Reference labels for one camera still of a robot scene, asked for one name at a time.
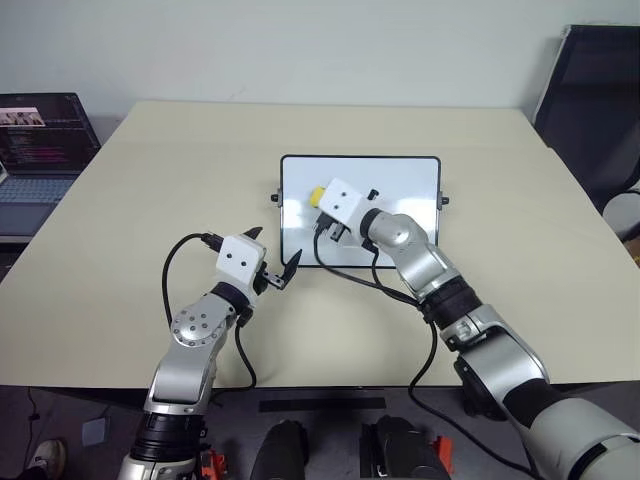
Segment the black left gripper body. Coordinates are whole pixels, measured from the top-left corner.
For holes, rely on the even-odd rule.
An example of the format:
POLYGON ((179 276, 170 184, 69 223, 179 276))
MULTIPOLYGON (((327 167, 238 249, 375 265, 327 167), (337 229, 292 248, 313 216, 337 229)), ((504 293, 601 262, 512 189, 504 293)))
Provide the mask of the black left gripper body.
POLYGON ((283 271, 281 274, 271 273, 268 271, 267 267, 267 263, 262 262, 255 274, 253 290, 257 295, 263 294, 269 286, 278 290, 282 290, 286 286, 286 272, 283 271))

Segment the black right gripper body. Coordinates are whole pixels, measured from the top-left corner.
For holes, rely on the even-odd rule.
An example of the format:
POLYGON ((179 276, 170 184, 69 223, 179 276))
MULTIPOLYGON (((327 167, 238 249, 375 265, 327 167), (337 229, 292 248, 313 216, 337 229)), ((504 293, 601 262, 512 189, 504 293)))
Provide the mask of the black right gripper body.
POLYGON ((330 240, 338 243, 343 234, 348 231, 349 229, 344 224, 321 212, 314 226, 314 243, 317 243, 324 234, 327 234, 330 240))

